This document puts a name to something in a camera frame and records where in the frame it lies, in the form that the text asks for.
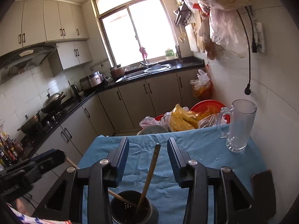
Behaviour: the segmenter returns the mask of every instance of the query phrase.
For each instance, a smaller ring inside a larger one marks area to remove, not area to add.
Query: mug handle
[[[222,130],[220,128],[220,122],[221,122],[222,116],[224,114],[232,115],[233,114],[233,109],[232,108],[227,108],[227,107],[222,107],[219,114],[218,114],[217,129],[218,129],[220,138],[227,138],[228,137],[228,133],[222,132]]]

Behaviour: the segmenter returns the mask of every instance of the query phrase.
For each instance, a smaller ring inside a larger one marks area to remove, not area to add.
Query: silver bolt
[[[196,165],[197,164],[197,161],[196,160],[189,160],[188,163],[192,166]]]
[[[66,170],[67,170],[68,173],[72,173],[72,172],[75,171],[75,168],[74,167],[68,167]]]
[[[102,164],[102,165],[106,165],[108,162],[109,162],[109,160],[106,158],[100,160],[100,164]]]
[[[225,173],[230,173],[231,169],[227,166],[224,166],[224,167],[222,167],[222,171],[225,172]]]

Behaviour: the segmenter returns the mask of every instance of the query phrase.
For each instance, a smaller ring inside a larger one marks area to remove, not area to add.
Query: glass mug
[[[247,146],[257,106],[246,99],[235,100],[230,108],[223,107],[217,119],[217,128],[221,138],[226,138],[226,146],[232,152],[241,152]],[[228,133],[222,132],[220,121],[224,114],[229,114],[230,124]]]

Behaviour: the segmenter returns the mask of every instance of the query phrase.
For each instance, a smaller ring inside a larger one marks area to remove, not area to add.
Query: wooden stick
[[[70,160],[68,157],[65,158],[65,161],[67,161],[69,164],[73,165],[76,169],[80,169],[72,160]],[[112,190],[108,189],[108,193],[111,194],[113,197],[119,199],[122,202],[125,202],[131,206],[137,206],[135,203],[121,197],[119,194],[114,193]]]
[[[145,198],[145,196],[147,194],[147,190],[150,186],[150,181],[152,180],[152,176],[154,174],[154,170],[155,170],[155,167],[156,167],[156,163],[157,163],[158,155],[159,155],[159,152],[160,152],[160,148],[161,148],[160,144],[155,145],[154,153],[152,155],[152,161],[151,161],[150,166],[149,166],[149,172],[147,173],[147,179],[145,181],[143,191],[142,191],[142,194],[140,196],[135,214],[138,212],[138,209],[140,208],[140,206],[143,202],[143,199]]]

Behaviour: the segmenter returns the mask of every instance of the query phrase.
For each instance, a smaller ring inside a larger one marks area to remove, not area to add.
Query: smartphone
[[[265,220],[276,214],[275,188],[270,169],[252,176],[253,198],[258,213]]]

